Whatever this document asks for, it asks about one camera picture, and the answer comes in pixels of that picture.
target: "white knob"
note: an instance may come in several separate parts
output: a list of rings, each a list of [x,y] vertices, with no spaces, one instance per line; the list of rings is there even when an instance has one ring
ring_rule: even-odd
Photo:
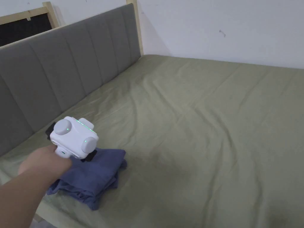
[[[72,128],[72,123],[67,119],[59,120],[54,126],[54,132],[57,135],[65,135],[70,132]]]
[[[83,125],[87,126],[89,129],[93,130],[94,128],[94,124],[92,124],[90,121],[88,121],[87,119],[85,118],[80,118],[78,120],[80,123],[82,123]]]
[[[86,154],[89,154],[93,152],[93,150],[95,150],[96,145],[97,145],[97,140],[93,137],[88,137],[82,143],[81,149]]]

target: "green indicator light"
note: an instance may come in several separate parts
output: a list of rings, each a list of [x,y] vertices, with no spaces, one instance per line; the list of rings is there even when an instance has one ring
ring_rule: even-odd
[[[79,122],[79,123],[81,123],[83,126],[85,126],[87,129],[89,129],[90,131],[92,131],[92,132],[94,132],[93,130],[91,130],[90,128],[88,128],[86,125],[84,125],[82,122]]]

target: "white handheld gadget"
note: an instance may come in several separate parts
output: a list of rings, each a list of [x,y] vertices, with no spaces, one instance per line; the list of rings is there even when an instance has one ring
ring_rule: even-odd
[[[83,159],[96,148],[98,136],[94,125],[81,118],[65,117],[59,120],[50,134],[51,142],[57,145],[55,153],[63,158],[74,156]]]

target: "white wall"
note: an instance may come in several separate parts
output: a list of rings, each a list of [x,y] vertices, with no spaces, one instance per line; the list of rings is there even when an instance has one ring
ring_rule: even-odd
[[[0,0],[0,16],[43,1]],[[51,2],[61,25],[125,4]],[[145,54],[304,68],[303,0],[138,0],[138,6]]]

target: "upholstered headboard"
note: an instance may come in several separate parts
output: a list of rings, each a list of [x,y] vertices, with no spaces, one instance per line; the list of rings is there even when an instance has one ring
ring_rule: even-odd
[[[0,155],[139,57],[132,4],[0,48]]]

